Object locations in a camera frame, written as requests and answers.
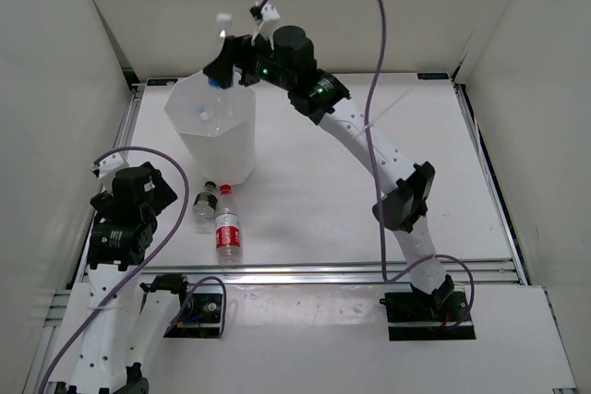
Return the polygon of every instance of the translucent plastic container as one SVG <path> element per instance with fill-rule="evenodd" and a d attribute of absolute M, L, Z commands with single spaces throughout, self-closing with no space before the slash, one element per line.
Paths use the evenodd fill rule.
<path fill-rule="evenodd" d="M 198 72 L 175 84 L 164 107 L 206 179 L 242 184 L 255 167 L 255 92 L 238 85 L 222 90 Z"/>

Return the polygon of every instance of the metal frame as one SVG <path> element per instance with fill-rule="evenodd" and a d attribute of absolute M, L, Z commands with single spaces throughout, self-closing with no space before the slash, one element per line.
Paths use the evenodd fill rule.
<path fill-rule="evenodd" d="M 122 123 L 115 138 L 115 147 L 128 145 L 133 137 L 133 132 L 139 115 L 141 98 L 146 84 L 134 85 L 130 102 Z M 503 284 L 522 284 L 527 285 L 524 267 L 517 253 L 515 241 L 509 228 L 509 223 L 503 213 L 499 191 L 492 182 L 491 173 L 484 157 L 483 147 L 480 144 L 480 137 L 477 128 L 477 122 L 473 121 L 466 98 L 461 88 L 453 84 L 458 103 L 462 113 L 468 134 L 474 144 L 476 155 L 483 174 L 486 177 L 488 190 L 493 198 L 495 209 L 501 220 L 507 242 L 513 260 L 507 259 L 488 259 L 488 260 L 468 260 L 466 263 L 474 274 L 476 283 L 503 283 Z M 88 255 L 90 240 L 90 229 L 84 243 L 78 269 L 73 282 L 82 282 L 85 279 L 86 258 Z M 443 263 L 446 270 L 452 275 L 457 283 L 466 284 L 469 282 L 464 270 L 451 262 Z M 404 262 L 391 262 L 388 264 L 388 272 L 391 275 L 401 272 L 406 267 Z M 198 281 L 204 276 L 217 276 L 227 284 L 236 285 L 266 285 L 266 284 L 378 284 L 383 283 L 381 278 L 380 263 L 340 263 L 340 264 L 308 264 L 308 265 L 249 265 L 232 268 L 221 267 L 148 267 L 142 272 L 142 281 L 151 281 L 156 274 L 163 273 L 182 273 L 187 275 L 190 281 Z M 397 284 L 408 285 L 410 280 L 404 276 Z M 27 385 L 23 391 L 24 394 L 33 394 L 36 385 L 40 379 L 49 361 L 52 357 L 54 342 L 57 339 L 59 327 L 66 313 L 66 306 L 70 291 L 56 292 L 51 303 L 50 309 L 45 320 L 42 338 L 40 340 L 37 353 L 31 365 Z M 47 392 L 54 392 L 55 384 L 50 384 Z"/>
<path fill-rule="evenodd" d="M 478 121 L 476 120 L 476 118 L 473 119 L 472 114 L 470 114 L 466 97 L 464 95 L 464 91 L 462 90 L 462 88 L 460 88 L 460 86 L 456 85 L 455 83 L 453 84 L 453 88 L 455 89 L 455 95 L 458 98 L 460 109 L 462 110 L 462 114 L 464 115 L 465 125 L 468 128 L 468 133 L 470 134 L 470 138 L 472 139 L 472 143 L 474 144 L 474 149 L 476 150 L 476 155 L 480 163 L 480 168 L 482 168 L 482 173 L 485 175 L 485 178 L 487 180 L 488 191 L 492 196 L 495 209 L 497 210 L 497 215 L 499 216 L 499 220 L 501 221 L 503 230 L 505 232 L 505 237 L 507 239 L 507 242 L 509 243 L 509 249 L 511 251 L 511 256 L 513 258 L 515 270 L 517 272 L 517 275 L 519 276 L 519 281 L 522 285 L 528 286 L 529 283 L 525 275 L 524 265 L 522 264 L 521 258 L 519 257 L 519 253 L 517 252 L 517 246 L 515 244 L 515 239 L 513 239 L 513 235 L 511 234 L 511 229 L 509 228 L 509 222 L 507 221 L 507 218 L 505 217 L 504 211 L 502 209 L 499 190 L 492 181 L 492 174 L 490 172 L 490 168 L 488 167 L 488 162 L 484 157 L 484 151 L 481 145 L 482 139 L 480 137 L 480 130 L 478 129 Z"/>
<path fill-rule="evenodd" d="M 458 104 L 464 115 L 464 121 L 468 129 L 468 134 L 474 144 L 476 155 L 483 174 L 485 175 L 488 191 L 490 192 L 497 215 L 501 220 L 505 237 L 510 246 L 513 262 L 504 259 L 500 260 L 472 260 L 469 261 L 470 268 L 475 272 L 475 279 L 478 283 L 491 282 L 506 282 L 506 283 L 521 283 L 527 285 L 527 278 L 525 276 L 524 268 L 517 253 L 517 248 L 511 235 L 509 224 L 504 216 L 501 200 L 498 190 L 492 183 L 490 170 L 482 147 L 480 146 L 480 138 L 478 137 L 477 123 L 473 123 L 472 117 L 468 111 L 467 103 L 463 95 L 462 89 L 458 85 L 453 84 Z M 136 85 L 136 89 L 132 90 L 131 101 L 127 107 L 126 114 L 122 120 L 117 137 L 115 139 L 115 146 L 122 147 L 130 143 L 133 137 L 136 121 L 139 115 L 139 107 L 141 105 L 141 97 L 146 88 L 145 83 Z M 90 240 L 90 229 L 87 235 L 84 249 L 80 257 L 78 270 L 74 282 L 81 282 L 85 277 L 86 258 L 88 255 Z M 393 275 L 400 272 L 405 267 L 404 262 L 395 262 L 388 265 L 389 272 Z M 445 268 L 449 270 L 454 278 L 454 281 L 467 282 L 467 276 L 457 266 L 451 263 L 445 264 Z M 382 283 L 380 274 L 380 265 L 378 263 L 347 263 L 347 264 L 294 264 L 294 265 L 245 265 L 241 267 L 224 269 L 221 267 L 147 267 L 142 274 L 151 279 L 154 274 L 162 274 L 164 272 L 177 272 L 191 276 L 216 275 L 227 283 L 234 284 L 286 284 L 286 283 L 342 283 L 342 284 L 374 284 Z M 404 277 L 400 280 L 402 284 L 408 284 L 408 278 Z"/>
<path fill-rule="evenodd" d="M 511 260 L 468 262 L 477 283 L 519 283 L 519 277 Z M 388 264 L 388 272 L 395 275 L 406 268 L 404 262 Z M 456 283 L 468 283 L 464 270 L 454 263 L 443 266 Z M 142 279 L 153 280 L 154 275 L 167 272 L 187 275 L 190 281 L 205 276 L 217 276 L 225 283 L 235 285 L 283 285 L 283 284 L 381 284 L 379 263 L 317 264 L 317 265 L 252 265 L 235 268 L 220 267 L 154 267 L 142 272 Z M 396 284 L 408 285 L 409 276 L 403 276 Z"/>

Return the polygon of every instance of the white panel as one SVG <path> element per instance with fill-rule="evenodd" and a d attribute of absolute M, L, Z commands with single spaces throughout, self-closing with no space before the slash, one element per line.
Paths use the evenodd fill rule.
<path fill-rule="evenodd" d="M 235 14 L 252 31 L 255 0 L 95 0 L 140 78 L 184 76 L 203 68 L 215 15 Z M 380 20 L 375 0 L 273 0 L 284 24 L 316 43 L 320 64 L 336 72 L 375 67 Z M 452 72 L 470 41 L 480 53 L 508 0 L 384 0 L 389 18 L 387 71 Z"/>
<path fill-rule="evenodd" d="M 90 0 L 0 0 L 0 380 L 20 392 L 70 278 L 126 85 Z"/>
<path fill-rule="evenodd" d="M 513 0 L 468 93 L 534 282 L 591 392 L 591 0 Z"/>
<path fill-rule="evenodd" d="M 163 340 L 154 393 L 499 394 L 571 388 L 573 376 L 539 288 L 478 286 L 476 340 L 390 342 L 384 286 L 230 287 L 221 340 Z M 57 346 L 83 321 L 74 287 Z M 72 346 L 52 380 L 76 362 Z"/>
<path fill-rule="evenodd" d="M 371 75 L 340 75 L 357 108 L 363 109 Z M 399 96 L 406 98 L 381 117 L 377 127 L 408 157 L 429 160 L 437 171 L 428 201 L 429 227 L 441 253 L 461 258 L 510 258 L 464 118 L 449 80 L 417 80 L 415 74 L 380 77 L 372 106 L 378 115 Z M 133 145 L 161 149 L 187 169 L 191 203 L 203 186 L 196 163 L 163 111 L 170 87 L 144 92 Z M 290 104 L 283 90 L 259 84 L 257 166 L 235 186 L 248 264 L 366 262 L 380 259 L 378 224 L 371 213 L 371 176 L 331 135 L 314 126 Z M 178 173 L 165 161 L 132 152 L 129 161 L 153 161 L 174 189 Z M 154 242 L 176 220 L 180 202 L 159 217 Z M 388 234 L 388 259 L 404 260 Z M 199 234 L 191 214 L 154 265 L 216 263 L 213 234 Z"/>

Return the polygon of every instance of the red label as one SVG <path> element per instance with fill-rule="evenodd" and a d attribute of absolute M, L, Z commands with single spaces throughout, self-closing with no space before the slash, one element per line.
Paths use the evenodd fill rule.
<path fill-rule="evenodd" d="M 222 226 L 215 233 L 215 247 L 240 246 L 240 230 L 235 226 Z"/>

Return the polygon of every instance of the cable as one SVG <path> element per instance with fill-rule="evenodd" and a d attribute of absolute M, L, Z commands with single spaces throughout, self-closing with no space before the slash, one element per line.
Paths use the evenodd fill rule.
<path fill-rule="evenodd" d="M 183 313 L 185 312 L 185 309 L 190 304 L 190 302 L 193 300 L 193 293 L 197 290 L 197 288 L 199 286 L 201 286 L 206 281 L 217 281 L 220 284 L 220 286 L 222 287 L 222 293 L 223 293 L 223 298 L 222 298 L 222 321 L 220 322 L 220 334 L 218 334 L 218 337 L 217 337 L 218 339 L 221 338 L 221 336 L 223 335 L 223 332 L 225 330 L 225 307 L 227 305 L 226 301 L 228 300 L 228 294 L 227 294 L 225 285 L 223 284 L 223 281 L 221 279 L 215 277 L 215 276 L 204 277 L 203 279 L 201 279 L 200 281 L 198 281 L 197 283 L 195 283 L 191 287 L 190 290 L 188 290 L 187 296 L 185 297 L 185 300 L 181 304 L 181 307 L 178 310 L 178 313 L 176 314 L 175 318 L 173 319 L 172 322 L 170 322 L 170 325 L 169 325 L 168 329 L 166 330 L 166 334 L 168 334 L 171 331 L 171 329 L 173 329 L 176 326 L 176 322 L 178 322 L 178 319 L 183 315 Z"/>
<path fill-rule="evenodd" d="M 405 270 L 403 270 L 400 274 L 394 276 L 393 278 L 388 278 L 388 262 L 386 259 L 386 227 L 384 222 L 384 207 L 381 201 L 381 187 L 380 187 L 380 172 L 378 170 L 378 163 L 376 161 L 376 154 L 373 149 L 373 140 L 371 139 L 371 125 L 369 121 L 369 110 L 371 108 L 371 100 L 373 98 L 374 90 L 376 89 L 376 85 L 378 84 L 378 78 L 381 72 L 381 66 L 383 65 L 384 55 L 386 53 L 386 37 L 387 37 L 387 23 L 386 23 L 386 10 L 384 8 L 384 3 L 382 0 L 378 1 L 378 8 L 380 9 L 380 22 L 381 22 L 381 40 L 380 40 L 380 55 L 378 56 L 378 63 L 376 64 L 376 71 L 374 72 L 373 78 L 371 79 L 371 84 L 369 85 L 369 92 L 368 98 L 366 99 L 366 106 L 365 106 L 365 115 L 364 115 L 364 126 L 366 128 L 366 138 L 368 140 L 368 149 L 369 149 L 369 159 L 371 161 L 371 170 L 373 172 L 373 179 L 374 185 L 376 189 L 376 200 L 378 204 L 378 221 L 380 223 L 380 258 L 381 258 L 381 275 L 384 279 L 385 283 L 395 283 L 409 271 L 417 267 L 423 262 L 431 260 L 434 257 L 437 258 L 447 258 L 452 262 L 457 263 L 460 265 L 466 273 L 468 274 L 468 278 L 470 280 L 470 302 L 465 310 L 465 313 L 457 323 L 454 325 L 447 327 L 447 328 L 457 328 L 462 322 L 464 322 L 469 316 L 472 306 L 474 304 L 474 292 L 475 292 L 475 284 L 474 284 L 474 276 L 472 276 L 472 272 L 468 266 L 460 259 L 456 257 L 452 257 L 449 255 L 439 254 L 436 256 L 429 256 L 423 257 L 420 260 L 414 262 L 410 266 L 408 266 Z M 260 3 L 262 6 L 267 4 L 269 0 L 262 0 Z"/>
<path fill-rule="evenodd" d="M 181 211 L 178 215 L 178 218 L 176 219 L 175 225 L 170 230 L 170 232 L 166 235 L 166 237 L 163 238 L 163 240 L 158 244 L 158 246 L 156 246 L 156 248 L 151 252 L 151 254 L 144 259 L 143 262 L 141 262 L 132 272 L 127 274 L 119 283 L 117 283 L 115 285 L 115 287 L 101 300 L 101 302 L 98 304 L 98 306 L 107 305 L 109 303 L 109 301 L 113 298 L 113 296 L 116 293 L 118 293 L 119 291 L 121 291 L 121 288 L 123 288 L 129 281 L 131 281 L 144 268 L 146 268 L 146 266 L 156 257 L 156 255 L 158 255 L 158 253 L 160 253 L 163 250 L 163 248 L 170 241 L 170 239 L 173 237 L 173 235 L 175 235 L 176 231 L 178 230 L 179 226 L 181 225 L 181 222 L 183 221 L 183 218 L 185 217 L 185 213 L 187 212 L 187 207 L 188 207 L 189 190 L 188 190 L 187 174 L 185 173 L 185 171 L 183 171 L 183 168 L 181 167 L 181 165 L 179 165 L 178 162 L 175 159 L 173 159 L 172 157 L 170 157 L 168 154 L 165 154 L 161 151 L 158 151 L 157 149 L 152 149 L 152 148 L 121 147 L 121 148 L 110 149 L 109 151 L 105 152 L 96 161 L 94 161 L 94 164 L 98 165 L 103 159 L 109 157 L 112 154 L 116 154 L 117 152 L 121 152 L 121 151 L 149 152 L 150 154 L 154 154 L 156 156 L 162 157 L 163 159 L 166 159 L 167 161 L 171 162 L 173 164 L 173 166 L 181 174 L 181 177 L 183 179 L 183 185 L 185 188 L 185 194 L 183 195 L 183 206 L 181 207 Z M 39 385 L 39 390 L 37 391 L 38 394 L 44 394 L 45 387 L 47 386 L 47 382 L 49 381 L 49 377 L 51 376 L 52 372 L 55 370 L 55 367 L 57 366 L 58 362 L 62 359 L 62 357 L 64 357 L 64 355 L 66 354 L 69 347 L 72 346 L 72 343 L 74 343 L 76 341 L 76 339 L 82 334 L 82 332 L 84 332 L 84 329 L 86 329 L 88 327 L 88 325 L 90 323 L 92 323 L 92 320 L 94 320 L 96 318 L 96 316 L 98 316 L 101 312 L 102 311 L 99 309 L 93 310 L 89 314 L 89 316 L 86 318 L 86 320 L 84 320 L 84 322 L 82 322 L 82 324 L 78 327 L 78 329 L 76 331 L 74 331 L 74 333 L 67 340 L 67 342 L 64 344 L 62 349 L 60 349 L 57 352 L 54 359 L 47 367 L 47 371 L 45 371 L 45 374 L 43 375 L 43 378 L 41 380 L 41 384 Z"/>

